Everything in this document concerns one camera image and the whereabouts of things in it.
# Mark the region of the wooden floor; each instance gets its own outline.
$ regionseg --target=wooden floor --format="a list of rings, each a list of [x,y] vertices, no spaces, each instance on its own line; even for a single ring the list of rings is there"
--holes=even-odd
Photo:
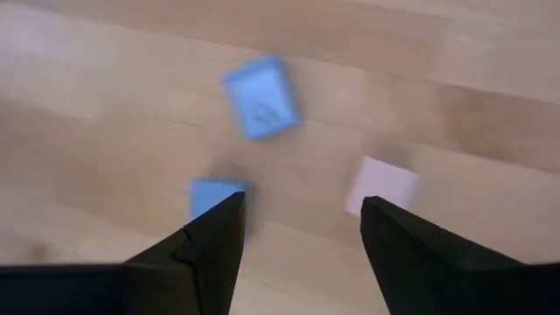
[[[232,314],[387,314],[343,205],[363,155],[410,209],[560,260],[557,0],[0,2],[0,262],[121,261],[186,222],[187,181],[257,183]],[[221,74],[287,57],[305,124],[243,140]]]

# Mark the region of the white block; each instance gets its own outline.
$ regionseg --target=white block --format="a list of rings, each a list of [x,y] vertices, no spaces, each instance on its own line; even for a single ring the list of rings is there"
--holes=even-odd
[[[380,196],[407,209],[417,189],[418,176],[409,170],[364,157],[346,202],[346,210],[360,216],[365,197]]]

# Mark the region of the blue block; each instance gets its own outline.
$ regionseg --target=blue block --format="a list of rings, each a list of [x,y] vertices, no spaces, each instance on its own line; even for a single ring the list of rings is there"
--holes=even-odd
[[[198,218],[206,211],[221,203],[225,198],[237,192],[245,192],[250,183],[243,179],[191,179],[191,218]]]
[[[227,73],[223,85],[247,139],[272,136],[302,122],[280,56],[264,56]]]

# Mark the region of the blue cube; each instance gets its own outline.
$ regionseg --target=blue cube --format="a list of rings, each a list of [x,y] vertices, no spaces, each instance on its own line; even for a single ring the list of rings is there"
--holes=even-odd
[[[191,179],[189,187],[189,193],[191,195],[191,217],[189,221],[198,218],[232,194],[246,192],[249,186],[250,182],[243,179]]]
[[[302,121],[280,56],[264,56],[227,73],[223,85],[247,139],[272,136]]]

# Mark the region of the light blue cube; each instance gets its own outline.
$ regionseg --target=light blue cube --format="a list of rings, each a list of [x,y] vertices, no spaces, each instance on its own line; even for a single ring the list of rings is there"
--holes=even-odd
[[[227,73],[223,85],[247,139],[272,136],[302,122],[280,56],[263,56]]]
[[[191,217],[193,221],[206,211],[221,203],[225,198],[237,192],[246,192],[250,182],[243,179],[195,178],[191,179]]]

